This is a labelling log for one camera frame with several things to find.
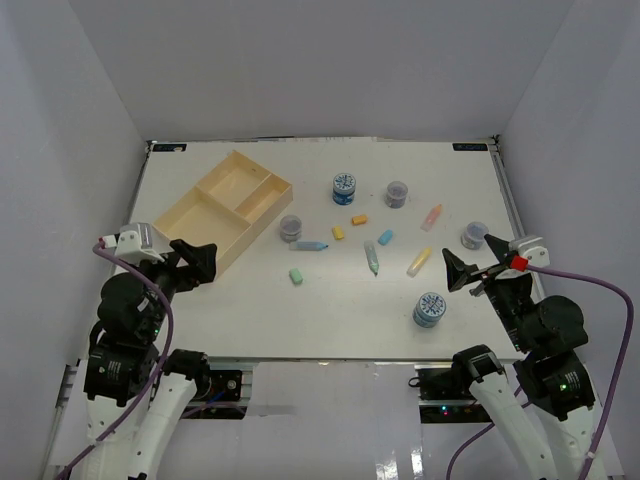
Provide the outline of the clear paperclip jar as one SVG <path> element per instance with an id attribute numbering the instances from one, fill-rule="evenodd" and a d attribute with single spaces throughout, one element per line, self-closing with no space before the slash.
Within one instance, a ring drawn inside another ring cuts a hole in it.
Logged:
<path id="1" fill-rule="evenodd" d="M 385 203 L 389 208 L 402 208 L 406 202 L 408 187 L 401 181 L 392 181 L 387 185 Z"/>
<path id="2" fill-rule="evenodd" d="M 297 241 L 302 232 L 302 221 L 296 215 L 286 215 L 279 223 L 279 234 L 283 241 L 291 243 Z"/>
<path id="3" fill-rule="evenodd" d="M 488 227 L 478 221 L 470 222 L 461 234 L 461 244 L 469 250 L 479 250 L 485 243 Z"/>

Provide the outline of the yellow highlighter pen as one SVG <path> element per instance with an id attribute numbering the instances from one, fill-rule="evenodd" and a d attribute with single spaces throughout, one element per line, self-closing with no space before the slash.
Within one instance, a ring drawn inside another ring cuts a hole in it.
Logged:
<path id="1" fill-rule="evenodd" d="M 429 259 L 431 252 L 432 252 L 432 249 L 430 247 L 427 247 L 421 250 L 409 265 L 406 271 L 406 274 L 409 277 L 414 278 L 418 274 L 418 272 L 422 269 L 426 261 Z"/>

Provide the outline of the blue patterned jar front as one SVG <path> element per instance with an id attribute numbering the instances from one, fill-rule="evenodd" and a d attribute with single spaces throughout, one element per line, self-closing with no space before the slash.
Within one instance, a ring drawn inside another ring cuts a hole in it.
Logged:
<path id="1" fill-rule="evenodd" d="M 438 293 L 424 293 L 412 312 L 413 321 L 422 328 L 435 327 L 446 313 L 445 299 Z"/>

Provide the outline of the blue patterned jar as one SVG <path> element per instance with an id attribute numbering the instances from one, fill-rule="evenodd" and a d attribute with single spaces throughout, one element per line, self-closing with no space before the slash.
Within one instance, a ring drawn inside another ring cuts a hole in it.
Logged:
<path id="1" fill-rule="evenodd" d="M 438 293 L 424 293 L 412 312 L 413 321 L 422 328 L 435 327 L 446 313 L 445 299 Z"/>
<path id="2" fill-rule="evenodd" d="M 356 179 L 350 173 L 339 173 L 332 181 L 332 199 L 341 206 L 350 205 L 355 198 Z"/>

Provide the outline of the blue patterned jar back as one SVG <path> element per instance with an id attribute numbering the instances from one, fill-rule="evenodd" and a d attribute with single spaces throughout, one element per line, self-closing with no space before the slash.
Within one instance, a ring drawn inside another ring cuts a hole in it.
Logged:
<path id="1" fill-rule="evenodd" d="M 350 205 L 355 198 L 356 179 L 350 173 L 339 173 L 332 181 L 332 199 L 341 206 Z"/>

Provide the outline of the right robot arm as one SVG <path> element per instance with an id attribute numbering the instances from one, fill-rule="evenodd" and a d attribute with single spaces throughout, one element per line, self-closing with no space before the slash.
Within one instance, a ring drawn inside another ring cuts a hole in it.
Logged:
<path id="1" fill-rule="evenodd" d="M 487 296 L 514 348 L 525 356 L 513 368 L 542 427 L 535 428 L 486 345 L 454 355 L 453 390 L 484 408 L 527 478 L 606 478 L 591 444 L 596 398 L 575 352 L 588 341 L 582 310 L 563 296 L 533 300 L 531 270 L 550 264 L 541 238 L 506 241 L 486 235 L 485 241 L 497 262 L 484 269 L 443 249 L 447 288 L 456 292 L 469 285 L 472 296 Z"/>

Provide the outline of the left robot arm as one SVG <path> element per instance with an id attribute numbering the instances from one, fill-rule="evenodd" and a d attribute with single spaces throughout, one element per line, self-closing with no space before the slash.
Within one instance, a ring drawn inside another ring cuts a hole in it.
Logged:
<path id="1" fill-rule="evenodd" d="M 90 334 L 84 394 L 85 479 L 154 479 L 192 399 L 211 387 L 202 352 L 173 349 L 173 297 L 212 282 L 217 247 L 173 240 L 169 252 L 129 263 L 100 240 L 95 253 L 121 268 L 103 285 Z"/>

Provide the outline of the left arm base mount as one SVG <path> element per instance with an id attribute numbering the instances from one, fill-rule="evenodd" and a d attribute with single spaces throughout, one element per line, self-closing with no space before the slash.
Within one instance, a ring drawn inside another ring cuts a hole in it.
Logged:
<path id="1" fill-rule="evenodd" d="M 198 388 L 189 407 L 205 403 L 246 405 L 252 394 L 253 371 L 236 365 L 227 368 L 215 366 L 206 373 L 204 385 Z"/>

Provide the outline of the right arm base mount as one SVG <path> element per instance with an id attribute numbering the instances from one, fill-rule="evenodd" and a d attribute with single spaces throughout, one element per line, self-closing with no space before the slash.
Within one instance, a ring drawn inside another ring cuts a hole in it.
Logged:
<path id="1" fill-rule="evenodd" d="M 486 424 L 490 417 L 457 382 L 451 368 L 419 368 L 408 380 L 418 393 L 422 424 Z"/>

